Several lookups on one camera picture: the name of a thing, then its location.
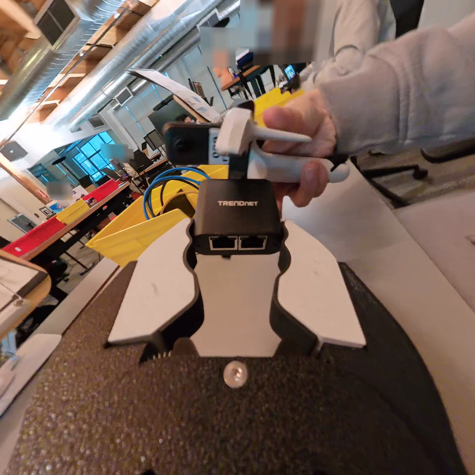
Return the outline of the instruction sheet board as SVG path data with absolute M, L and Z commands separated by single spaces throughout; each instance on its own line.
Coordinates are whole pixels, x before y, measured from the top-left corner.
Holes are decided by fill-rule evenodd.
M 0 251 L 0 338 L 18 327 L 51 289 L 41 267 Z

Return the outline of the grey desk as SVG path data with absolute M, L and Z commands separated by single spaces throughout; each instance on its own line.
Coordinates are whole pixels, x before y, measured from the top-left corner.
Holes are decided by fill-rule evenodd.
M 347 264 L 401 325 L 424 359 L 448 412 L 460 455 L 474 474 L 474 311 L 408 233 L 380 195 L 351 167 L 348 179 L 328 185 L 305 208 L 284 199 L 283 214 L 319 240 Z M 276 257 L 266 257 L 260 291 L 250 303 L 232 304 L 250 258 L 231 261 L 235 268 L 222 290 L 224 302 L 212 292 L 213 276 L 223 259 L 199 258 L 197 274 L 203 286 L 205 322 L 192 336 L 202 356 L 264 356 L 278 338 L 269 324 L 271 284 Z

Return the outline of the person's right hand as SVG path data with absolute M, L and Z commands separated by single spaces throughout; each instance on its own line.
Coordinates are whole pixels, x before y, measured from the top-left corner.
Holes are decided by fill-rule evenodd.
M 310 143 L 266 141 L 262 150 L 278 155 L 313 158 L 302 169 L 299 183 L 273 183 L 279 212 L 283 199 L 288 196 L 297 207 L 307 206 L 319 197 L 328 183 L 327 171 L 320 158 L 333 155 L 336 148 L 336 127 L 327 110 L 324 97 L 318 89 L 306 92 L 285 106 L 273 106 L 262 115 L 267 128 L 306 135 Z

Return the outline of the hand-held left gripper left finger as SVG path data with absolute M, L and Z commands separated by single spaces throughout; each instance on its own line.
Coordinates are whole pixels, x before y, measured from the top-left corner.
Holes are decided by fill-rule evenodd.
M 192 228 L 193 220 L 183 219 L 138 258 L 108 344 L 175 344 L 202 326 Z

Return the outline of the yellow plastic bin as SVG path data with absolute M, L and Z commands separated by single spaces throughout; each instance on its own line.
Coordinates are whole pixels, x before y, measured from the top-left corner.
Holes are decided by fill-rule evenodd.
M 197 205 L 198 185 L 205 177 L 198 172 L 188 171 L 184 177 L 194 180 L 190 184 L 171 181 L 151 192 L 152 210 L 156 217 L 146 218 L 143 198 L 137 199 L 122 213 L 96 234 L 86 246 L 119 266 L 137 260 L 140 255 L 160 236 L 180 221 L 193 217 Z

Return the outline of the large paned window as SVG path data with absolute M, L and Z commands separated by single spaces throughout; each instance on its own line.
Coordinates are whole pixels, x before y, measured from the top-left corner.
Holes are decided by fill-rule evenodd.
M 89 178 L 97 183 L 106 173 L 104 169 L 112 169 L 110 161 L 105 158 L 101 148 L 103 145 L 116 144 L 108 132 L 94 135 L 88 140 L 77 141 L 70 151 L 73 153 L 73 161 L 80 167 Z

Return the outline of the silver ventilation duct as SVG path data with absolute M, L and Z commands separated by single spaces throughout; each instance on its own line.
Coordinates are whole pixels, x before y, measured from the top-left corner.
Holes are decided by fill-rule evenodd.
M 94 115 L 113 96 L 131 82 L 130 69 L 151 68 L 159 58 L 184 43 L 187 39 L 199 39 L 200 27 L 221 27 L 229 15 L 212 11 L 198 22 L 198 17 L 188 14 L 173 20 L 156 20 L 147 25 L 140 21 L 93 71 L 76 86 L 72 93 L 47 118 L 45 124 L 54 128 L 69 124 L 70 130 Z
M 156 0 L 2 0 L 1 121 L 44 122 Z

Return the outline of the person's right forearm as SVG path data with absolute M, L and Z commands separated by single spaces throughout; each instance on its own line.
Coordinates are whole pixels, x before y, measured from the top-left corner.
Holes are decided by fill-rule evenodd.
M 475 136 L 475 15 L 413 32 L 368 52 L 318 86 L 341 153 L 441 147 Z

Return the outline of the long wooden table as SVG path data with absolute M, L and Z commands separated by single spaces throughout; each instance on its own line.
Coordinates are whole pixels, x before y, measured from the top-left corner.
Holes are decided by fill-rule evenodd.
M 40 265 L 65 255 L 80 264 L 84 269 L 84 273 L 86 273 L 91 270 L 91 267 L 86 267 L 80 263 L 71 254 L 68 254 L 68 250 L 84 238 L 87 233 L 95 229 L 103 220 L 108 218 L 110 214 L 118 215 L 132 203 L 130 186 L 122 191 L 116 191 L 101 202 L 92 205 L 90 210 L 75 222 L 66 225 L 65 228 L 41 245 L 19 258 Z

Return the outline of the small yellow storage bin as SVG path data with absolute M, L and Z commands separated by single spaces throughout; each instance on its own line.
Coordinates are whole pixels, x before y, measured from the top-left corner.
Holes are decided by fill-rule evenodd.
M 65 225 L 69 225 L 78 220 L 89 210 L 89 205 L 83 199 L 78 199 L 76 202 L 57 213 L 56 219 Z

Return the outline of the white tilted sign board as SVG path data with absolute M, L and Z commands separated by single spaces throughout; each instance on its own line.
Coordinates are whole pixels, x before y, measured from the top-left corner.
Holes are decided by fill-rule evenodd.
M 166 75 L 153 69 L 129 69 L 128 73 L 166 89 L 173 95 L 174 99 L 180 100 L 183 108 L 202 122 L 222 122 L 222 115 L 209 105 L 204 98 Z

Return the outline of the stack of yellow bins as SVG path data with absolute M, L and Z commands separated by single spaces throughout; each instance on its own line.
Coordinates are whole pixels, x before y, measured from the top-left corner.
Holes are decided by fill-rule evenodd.
M 285 91 L 282 92 L 279 88 L 274 88 L 270 92 L 265 93 L 264 95 L 256 98 L 254 103 L 254 122 L 258 126 L 264 126 L 264 121 L 262 115 L 265 110 L 273 107 L 283 107 L 292 99 L 300 97 L 304 94 L 305 91 L 299 89 L 294 92 Z

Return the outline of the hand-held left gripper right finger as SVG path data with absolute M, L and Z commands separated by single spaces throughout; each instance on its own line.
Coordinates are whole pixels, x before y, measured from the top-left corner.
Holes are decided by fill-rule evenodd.
M 298 352 L 324 344 L 366 346 L 359 318 L 333 254 L 292 221 L 283 240 L 270 306 L 270 326 Z

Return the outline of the black network adapter box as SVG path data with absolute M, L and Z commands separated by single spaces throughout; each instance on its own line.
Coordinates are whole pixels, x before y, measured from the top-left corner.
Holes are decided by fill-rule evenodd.
M 280 252 L 283 226 L 273 186 L 267 180 L 205 179 L 193 224 L 201 255 L 272 255 Z

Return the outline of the dark computer monitor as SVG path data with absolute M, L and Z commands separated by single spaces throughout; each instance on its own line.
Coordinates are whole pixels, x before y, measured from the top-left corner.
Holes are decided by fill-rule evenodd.
M 148 115 L 148 119 L 155 130 L 161 134 L 163 126 L 168 122 L 177 122 L 178 120 L 176 118 L 179 116 L 192 118 L 192 116 L 175 101 L 173 95 L 169 95 L 153 108 L 152 112 Z

